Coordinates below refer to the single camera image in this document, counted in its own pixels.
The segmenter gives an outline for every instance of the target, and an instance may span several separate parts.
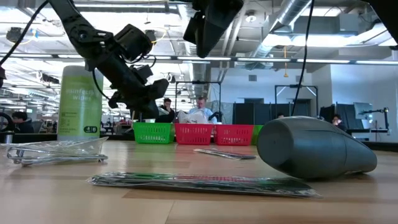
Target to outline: green basket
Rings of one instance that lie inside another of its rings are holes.
[[[260,130],[261,130],[262,127],[263,127],[263,125],[254,125],[253,136],[251,138],[251,144],[253,146],[257,145],[257,138],[259,136],[259,133],[260,133]]]
[[[171,123],[134,123],[134,136],[138,144],[170,144],[174,142]]]

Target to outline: wooden table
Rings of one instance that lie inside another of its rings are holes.
[[[260,159],[234,161],[192,151],[198,147],[108,141],[105,164],[24,168],[0,156],[1,223],[398,223],[398,154],[390,152],[377,152],[379,165],[368,175],[308,183],[323,200],[131,190],[85,182],[107,171],[285,176]],[[255,147],[218,148],[256,153]]]

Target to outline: red basket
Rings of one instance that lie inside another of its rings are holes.
[[[175,124],[179,144],[210,145],[212,124]]]
[[[253,125],[216,125],[215,143],[220,146],[248,146],[251,144]]]

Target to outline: plastic basket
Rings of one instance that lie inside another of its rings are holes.
[[[210,145],[212,124],[175,124],[179,144]]]
[[[169,123],[134,123],[138,144],[169,144],[174,141],[174,126]]]
[[[215,142],[220,146],[248,146],[251,144],[253,125],[216,125]]]
[[[263,127],[263,125],[255,125],[254,128],[253,128],[253,135],[252,135],[252,138],[251,138],[251,144],[253,146],[257,145],[257,139],[259,137],[259,133],[260,133],[260,130],[261,130],[262,127]]]

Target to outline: monitor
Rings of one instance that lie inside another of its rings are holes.
[[[367,113],[373,110],[373,105],[370,103],[354,103],[355,119],[373,119],[372,113]]]

